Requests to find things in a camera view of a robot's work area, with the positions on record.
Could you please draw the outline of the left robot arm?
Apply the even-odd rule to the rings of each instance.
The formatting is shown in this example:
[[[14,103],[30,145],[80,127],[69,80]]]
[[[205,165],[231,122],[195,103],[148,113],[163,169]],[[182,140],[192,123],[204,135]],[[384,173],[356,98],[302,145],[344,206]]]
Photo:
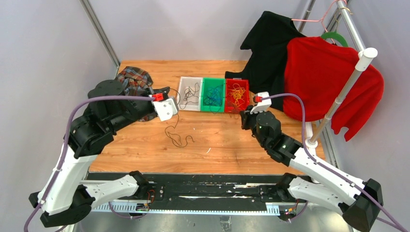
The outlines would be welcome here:
[[[46,186],[29,196],[35,211],[46,228],[76,224],[96,207],[113,200],[133,196],[152,201],[149,182],[139,171],[95,186],[83,185],[90,165],[124,127],[146,117],[166,121],[178,113],[170,88],[146,88],[137,96],[127,96],[118,80],[105,80],[88,93],[86,107],[80,117],[72,111],[66,126],[58,163]]]

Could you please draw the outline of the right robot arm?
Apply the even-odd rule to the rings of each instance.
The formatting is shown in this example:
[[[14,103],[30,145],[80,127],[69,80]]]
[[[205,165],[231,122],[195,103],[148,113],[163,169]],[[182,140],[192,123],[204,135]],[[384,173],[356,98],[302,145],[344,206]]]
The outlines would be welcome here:
[[[241,128],[250,130],[271,159],[307,174],[317,183],[285,173],[276,184],[277,197],[306,200],[340,214],[345,222],[361,232],[371,230],[383,204],[381,185],[349,175],[317,156],[281,131],[280,121],[269,112],[241,111]]]

